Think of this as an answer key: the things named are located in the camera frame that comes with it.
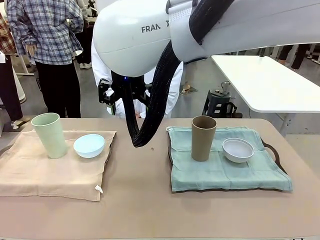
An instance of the bowl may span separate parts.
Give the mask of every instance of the bowl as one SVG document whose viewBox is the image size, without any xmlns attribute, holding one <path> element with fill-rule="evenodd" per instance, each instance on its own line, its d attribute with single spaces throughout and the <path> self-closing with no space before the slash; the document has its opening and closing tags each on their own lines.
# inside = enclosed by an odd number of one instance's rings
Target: bowl
<svg viewBox="0 0 320 240">
<path fill-rule="evenodd" d="M 105 148 L 105 138 L 98 134 L 88 134 L 79 137 L 73 144 L 75 152 L 83 158 L 98 156 Z"/>
<path fill-rule="evenodd" d="M 228 138 L 222 143 L 224 156 L 230 161 L 240 164 L 247 162 L 255 153 L 254 147 L 240 138 Z"/>
</svg>

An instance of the beige cloth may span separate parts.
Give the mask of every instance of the beige cloth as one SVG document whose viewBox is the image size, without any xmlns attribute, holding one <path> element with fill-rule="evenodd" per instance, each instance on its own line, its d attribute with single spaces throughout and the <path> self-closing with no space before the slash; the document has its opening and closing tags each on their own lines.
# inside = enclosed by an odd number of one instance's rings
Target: beige cloth
<svg viewBox="0 0 320 240">
<path fill-rule="evenodd" d="M 80 157 L 73 149 L 86 134 L 105 139 L 102 153 Z M 115 131 L 64 131 L 68 153 L 50 159 L 35 131 L 22 132 L 10 150 L 0 157 L 0 197 L 52 196 L 100 201 L 105 163 Z"/>
</svg>

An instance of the floor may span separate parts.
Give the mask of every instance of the floor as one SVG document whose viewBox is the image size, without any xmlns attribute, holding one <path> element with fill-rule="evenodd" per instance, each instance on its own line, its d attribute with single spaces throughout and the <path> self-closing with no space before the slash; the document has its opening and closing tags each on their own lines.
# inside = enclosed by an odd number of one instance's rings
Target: floor
<svg viewBox="0 0 320 240">
<path fill-rule="evenodd" d="M 98 91 L 91 69 L 80 70 L 76 64 L 81 87 L 81 114 L 83 118 L 110 118 L 106 106 L 98 102 Z M 304 59 L 298 73 L 320 86 L 320 66 Z M 180 95 L 172 118 L 193 118 L 201 115 L 209 89 L 219 88 L 226 78 L 220 72 L 211 58 L 191 63 L 184 68 L 182 82 L 189 82 L 198 92 Z M 35 116 L 46 112 L 42 94 L 38 89 L 35 78 L 23 76 L 20 83 L 24 89 L 27 101 L 21 105 L 22 111 L 27 116 Z M 280 129 L 282 120 L 272 113 L 261 114 L 248 108 L 241 97 L 232 90 L 233 102 L 238 106 L 238 112 L 244 118 L 263 118 L 269 120 L 277 129 Z M 0 111 L 5 122 L 9 121 L 6 111 Z M 297 114 L 287 136 L 289 143 L 309 166 L 320 176 L 320 154 L 316 143 L 320 142 L 320 114 Z M 4 148 L 17 135 L 15 132 L 4 132 L 0 138 L 0 149 Z"/>
</svg>

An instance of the brown cup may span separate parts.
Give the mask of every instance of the brown cup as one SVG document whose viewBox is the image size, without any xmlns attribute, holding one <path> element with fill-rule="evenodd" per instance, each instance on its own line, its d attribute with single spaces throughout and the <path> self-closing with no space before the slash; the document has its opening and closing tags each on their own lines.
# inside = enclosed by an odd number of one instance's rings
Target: brown cup
<svg viewBox="0 0 320 240">
<path fill-rule="evenodd" d="M 216 127 L 216 120 L 210 116 L 196 116 L 192 119 L 191 157 L 194 160 L 208 160 Z"/>
</svg>

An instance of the person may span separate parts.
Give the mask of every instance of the person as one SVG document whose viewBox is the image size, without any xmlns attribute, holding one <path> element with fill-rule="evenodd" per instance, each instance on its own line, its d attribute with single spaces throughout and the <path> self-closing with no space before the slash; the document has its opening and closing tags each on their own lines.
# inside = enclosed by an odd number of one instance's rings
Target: person
<svg viewBox="0 0 320 240">
<path fill-rule="evenodd" d="M 83 15 L 83 32 L 79 32 L 75 34 L 76 39 L 80 42 L 83 52 L 76 56 L 75 59 L 77 63 L 79 64 L 80 69 L 90 69 L 92 68 L 91 64 L 91 46 L 90 46 L 90 40 L 88 37 L 88 12 L 87 8 L 85 6 L 84 0 L 75 0 L 76 4 L 80 7 Z"/>
<path fill-rule="evenodd" d="M 17 86 L 15 83 L 14 71 L 11 63 L 10 55 L 16 52 L 14 39 L 9 31 L 9 28 L 0 13 L 0 51 L 5 54 L 5 63 L 0 63 L 0 98 L 11 120 L 13 129 L 17 129 L 19 125 L 26 123 L 30 120 L 24 117 Z"/>
<path fill-rule="evenodd" d="M 305 56 L 306 56 L 306 52 L 309 49 L 310 45 L 309 44 L 299 44 L 299 47 L 297 49 L 296 52 L 296 56 L 295 59 L 291 65 L 291 68 L 296 71 L 300 68 Z M 278 62 L 281 63 L 282 65 L 286 64 L 286 60 L 288 57 L 289 52 L 291 51 L 291 49 L 293 48 L 293 45 L 286 45 L 283 46 L 280 55 L 279 55 L 279 59 Z"/>
<path fill-rule="evenodd" d="M 91 43 L 91 60 L 92 60 L 92 70 L 95 78 L 95 83 L 97 86 L 101 79 L 106 79 L 109 81 L 112 80 L 111 70 L 104 64 L 104 62 L 99 57 L 93 41 Z M 150 84 L 153 81 L 155 70 L 156 68 L 152 69 L 151 71 L 147 72 L 144 75 L 144 82 L 146 84 Z M 169 95 L 166 102 L 164 118 L 171 117 L 172 109 L 177 103 L 183 71 L 184 71 L 184 63 L 181 62 L 178 68 L 176 69 L 171 81 L 171 85 L 169 88 Z M 107 95 L 110 96 L 112 93 L 113 93 L 113 90 L 110 88 L 107 91 Z M 135 116 L 137 118 L 144 119 L 147 114 L 146 106 L 140 101 L 138 101 L 137 99 L 133 100 L 133 103 L 134 103 L 134 109 L 135 109 Z M 116 107 L 115 116 L 119 118 L 125 118 L 126 113 L 125 113 L 125 107 L 124 107 L 122 98 L 116 101 L 115 107 Z M 109 107 L 107 108 L 107 111 L 109 114 L 112 114 L 111 109 Z"/>
<path fill-rule="evenodd" d="M 73 53 L 82 51 L 75 37 L 83 30 L 74 0 L 8 0 L 7 18 L 17 53 L 35 61 L 48 112 L 80 118 L 80 84 Z"/>
</svg>

